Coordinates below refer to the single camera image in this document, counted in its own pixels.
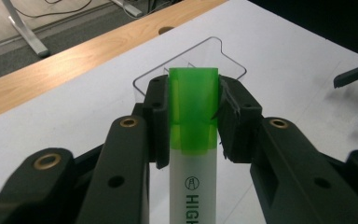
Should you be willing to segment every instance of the table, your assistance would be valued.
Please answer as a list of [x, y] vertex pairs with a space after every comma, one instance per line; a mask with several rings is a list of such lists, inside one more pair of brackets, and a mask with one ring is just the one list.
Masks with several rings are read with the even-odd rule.
[[[0, 90], [0, 188], [37, 150], [64, 147], [78, 156], [100, 145], [111, 122], [130, 114], [136, 77], [210, 36], [219, 37], [223, 52], [247, 68], [242, 83], [263, 106], [265, 117], [291, 120], [320, 151], [341, 161], [358, 148], [358, 81], [333, 88], [336, 75], [358, 66], [358, 54], [244, 0], [192, 4], [198, 12], [205, 5], [220, 6], [197, 17], [190, 13], [193, 19], [160, 36], [151, 30], [166, 25], [163, 18], [137, 21], [134, 27], [143, 29], [126, 26], [122, 29], [129, 32], [121, 38], [102, 35], [12, 74], [21, 81], [2, 78], [0, 88], [11, 83], [16, 87]], [[182, 12], [167, 10], [159, 15], [181, 18]], [[140, 35], [149, 36], [142, 45]], [[129, 39], [130, 50], [117, 47], [122, 54], [115, 58], [104, 47]], [[82, 54], [93, 48], [101, 52]], [[249, 165], [219, 156], [217, 173], [217, 223], [265, 222]], [[168, 212], [168, 169], [152, 169], [150, 179], [150, 222], [167, 223], [162, 214]]]

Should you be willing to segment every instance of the screw hole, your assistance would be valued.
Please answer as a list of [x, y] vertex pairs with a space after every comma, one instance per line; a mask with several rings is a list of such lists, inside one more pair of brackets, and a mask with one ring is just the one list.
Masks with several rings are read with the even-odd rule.
[[136, 119], [123, 119], [120, 122], [121, 127], [130, 128], [136, 126], [138, 124], [138, 120]]
[[124, 184], [124, 177], [121, 175], [115, 175], [107, 182], [110, 188], [115, 189]]
[[60, 161], [61, 161], [60, 154], [49, 153], [49, 154], [39, 157], [34, 162], [34, 168], [36, 170], [47, 170], [47, 169], [57, 165], [58, 163], [60, 163]]
[[322, 189], [330, 189], [331, 188], [330, 182], [328, 182], [327, 180], [325, 180], [321, 177], [316, 177], [313, 180], [313, 182]]
[[281, 119], [272, 119], [269, 121], [269, 124], [280, 129], [287, 129], [289, 127], [289, 124], [287, 124], [286, 121], [283, 121]]

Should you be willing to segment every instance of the green highlighter cap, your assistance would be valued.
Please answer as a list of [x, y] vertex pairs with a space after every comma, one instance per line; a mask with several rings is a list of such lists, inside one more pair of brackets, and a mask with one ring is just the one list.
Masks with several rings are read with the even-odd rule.
[[170, 68], [171, 148], [204, 154], [217, 145], [217, 68]]

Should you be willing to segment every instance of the wooden table edge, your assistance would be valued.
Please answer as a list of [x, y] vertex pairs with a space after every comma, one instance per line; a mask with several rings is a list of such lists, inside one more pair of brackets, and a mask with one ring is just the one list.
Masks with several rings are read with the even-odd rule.
[[162, 27], [177, 27], [225, 2], [185, 0], [0, 77], [0, 114], [145, 43]]

